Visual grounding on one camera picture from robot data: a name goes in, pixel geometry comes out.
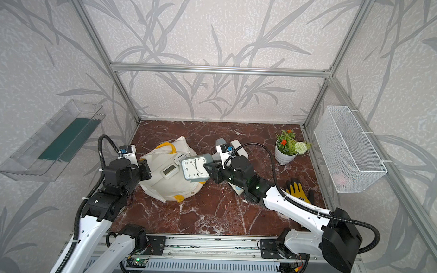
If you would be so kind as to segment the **green square analog clock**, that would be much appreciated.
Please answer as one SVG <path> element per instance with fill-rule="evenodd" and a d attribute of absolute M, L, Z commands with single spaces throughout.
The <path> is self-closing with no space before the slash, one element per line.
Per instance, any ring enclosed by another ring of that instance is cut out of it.
<path fill-rule="evenodd" d="M 182 172 L 185 180 L 204 184 L 209 178 L 209 173 L 204 168 L 205 164 L 212 163 L 211 154 L 204 154 L 185 158 L 181 161 Z"/>

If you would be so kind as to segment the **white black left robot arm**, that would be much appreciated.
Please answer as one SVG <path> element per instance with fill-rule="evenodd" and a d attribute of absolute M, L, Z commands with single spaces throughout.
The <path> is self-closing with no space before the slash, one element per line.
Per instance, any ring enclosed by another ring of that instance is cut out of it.
<path fill-rule="evenodd" d="M 127 257 L 147 249 L 149 243 L 144 227 L 128 224 L 116 234 L 98 260 L 87 266 L 137 183 L 151 178 L 147 160 L 136 165 L 126 158 L 113 160 L 102 174 L 104 188 L 83 200 L 76 213 L 73 237 L 50 273 L 112 273 Z"/>

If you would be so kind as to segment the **small white digital clock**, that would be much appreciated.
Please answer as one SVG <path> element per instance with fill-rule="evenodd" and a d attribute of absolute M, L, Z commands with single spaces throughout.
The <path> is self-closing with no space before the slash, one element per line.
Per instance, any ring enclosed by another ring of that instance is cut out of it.
<path fill-rule="evenodd" d="M 188 155 L 186 153 L 177 153 L 173 160 L 174 160 L 176 165 L 180 165 L 181 161 L 183 161 L 187 157 L 188 157 Z"/>

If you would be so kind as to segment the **white canvas bag yellow handles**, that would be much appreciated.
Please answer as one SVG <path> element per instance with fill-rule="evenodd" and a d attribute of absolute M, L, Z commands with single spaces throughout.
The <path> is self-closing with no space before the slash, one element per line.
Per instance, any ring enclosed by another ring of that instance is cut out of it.
<path fill-rule="evenodd" d="M 184 199 L 196 195 L 206 183 L 187 180 L 184 177 L 180 161 L 187 157 L 196 156 L 184 136 L 174 142 L 165 142 L 154 150 L 139 158 L 147 161 L 151 171 L 151 178 L 140 181 L 139 185 L 152 198 L 162 202 L 182 202 Z"/>

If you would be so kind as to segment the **grey square analog clock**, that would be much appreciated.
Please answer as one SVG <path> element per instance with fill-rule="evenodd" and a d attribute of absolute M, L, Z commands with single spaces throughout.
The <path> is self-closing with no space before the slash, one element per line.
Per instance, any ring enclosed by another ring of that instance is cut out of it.
<path fill-rule="evenodd" d="M 226 144 L 226 141 L 225 141 L 224 138 L 220 138 L 220 139 L 217 139 L 215 141 L 215 146 L 221 146 L 221 145 L 224 145 L 224 144 Z"/>

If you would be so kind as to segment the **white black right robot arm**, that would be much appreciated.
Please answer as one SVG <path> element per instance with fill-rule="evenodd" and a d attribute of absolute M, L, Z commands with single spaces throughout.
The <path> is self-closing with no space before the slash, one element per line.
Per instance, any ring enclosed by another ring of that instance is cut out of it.
<path fill-rule="evenodd" d="M 282 232 L 277 243 L 283 255 L 321 256 L 340 272 L 351 273 L 362 236 L 354 224 L 345 221 L 346 211 L 322 209 L 287 194 L 257 175 L 244 156 L 236 157 L 227 167 L 220 162 L 197 164 L 197 167 L 204 169 L 218 184 L 227 181 L 242 188 L 249 202 L 285 215 L 307 229 L 306 232 L 294 229 Z"/>

